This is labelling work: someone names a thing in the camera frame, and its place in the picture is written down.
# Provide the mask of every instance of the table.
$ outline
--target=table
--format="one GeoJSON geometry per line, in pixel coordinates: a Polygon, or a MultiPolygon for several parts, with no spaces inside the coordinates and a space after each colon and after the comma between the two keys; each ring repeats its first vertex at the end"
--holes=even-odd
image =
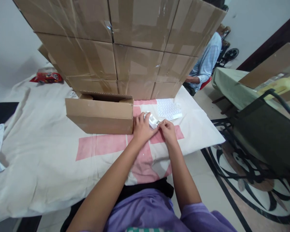
{"type": "MultiPolygon", "coordinates": [[[[235,69],[216,68],[213,74],[213,87],[221,91],[239,110],[244,109],[259,97],[253,89],[238,83],[248,73],[235,69]]],[[[274,100],[267,100],[266,102],[274,109],[280,108],[280,104],[274,100]]]]}
{"type": "MultiPolygon", "coordinates": [[[[132,135],[86,134],[66,117],[66,84],[16,84],[7,102],[19,102],[5,127],[0,158],[0,221],[65,209],[85,198],[132,135]]],[[[173,99],[183,114],[172,122],[183,155],[221,144],[225,139],[182,86],[173,99]]],[[[157,101],[135,101],[133,114],[150,111],[158,120],[157,101]]],[[[148,183],[172,173],[160,132],[141,149],[126,185],[148,183]]]]}

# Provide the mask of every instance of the person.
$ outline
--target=person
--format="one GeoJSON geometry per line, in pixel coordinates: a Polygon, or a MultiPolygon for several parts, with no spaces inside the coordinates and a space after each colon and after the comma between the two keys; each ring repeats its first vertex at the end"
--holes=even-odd
{"type": "Polygon", "coordinates": [[[202,203],[177,142],[174,125],[164,120],[151,130],[150,113],[144,115],[134,118],[133,139],[81,203],[66,231],[236,231],[219,212],[210,213],[202,203]],[[158,130],[162,130],[171,160],[180,219],[174,214],[172,196],[158,190],[161,184],[143,184],[152,187],[142,187],[141,191],[135,191],[135,186],[124,186],[140,149],[158,130]],[[134,190],[119,200],[125,187],[134,190]]]}
{"type": "Polygon", "coordinates": [[[210,78],[219,57],[221,46],[221,37],[218,32],[215,32],[202,57],[194,65],[183,84],[191,96],[194,96],[200,90],[202,83],[210,78]]]}

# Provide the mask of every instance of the person's right hand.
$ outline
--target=person's right hand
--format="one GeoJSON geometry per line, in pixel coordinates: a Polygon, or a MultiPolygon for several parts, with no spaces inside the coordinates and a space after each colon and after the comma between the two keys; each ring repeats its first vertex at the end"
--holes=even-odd
{"type": "Polygon", "coordinates": [[[177,142],[174,124],[168,120],[163,120],[158,127],[162,130],[165,142],[173,144],[177,142]]]}

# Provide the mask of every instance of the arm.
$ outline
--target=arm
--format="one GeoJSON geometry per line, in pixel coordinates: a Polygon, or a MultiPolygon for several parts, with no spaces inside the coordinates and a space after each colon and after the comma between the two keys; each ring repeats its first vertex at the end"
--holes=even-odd
{"type": "Polygon", "coordinates": [[[149,128],[148,113],[134,118],[133,139],[86,197],[67,232],[103,231],[105,223],[143,145],[158,131],[149,128]]]}
{"type": "Polygon", "coordinates": [[[185,205],[202,202],[201,197],[186,166],[183,153],[177,142],[174,125],[164,120],[159,124],[159,128],[163,132],[169,151],[176,198],[182,212],[185,205]]]}
{"type": "Polygon", "coordinates": [[[194,84],[200,84],[200,78],[199,77],[187,76],[185,82],[194,83],[194,84]]]}
{"type": "Polygon", "coordinates": [[[200,84],[206,82],[211,76],[215,67],[216,61],[219,57],[221,50],[221,40],[218,37],[218,41],[215,45],[212,45],[205,49],[202,55],[198,68],[198,76],[191,77],[187,76],[185,82],[200,84]]]}

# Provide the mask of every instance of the purple shirt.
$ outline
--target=purple shirt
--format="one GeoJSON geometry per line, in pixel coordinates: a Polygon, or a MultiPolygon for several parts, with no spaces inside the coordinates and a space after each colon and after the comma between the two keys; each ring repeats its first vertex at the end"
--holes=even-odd
{"type": "Polygon", "coordinates": [[[104,231],[125,231],[129,227],[161,228],[172,231],[236,231],[218,211],[209,212],[203,203],[186,205],[180,219],[171,200],[156,189],[144,189],[119,202],[104,231]]]}

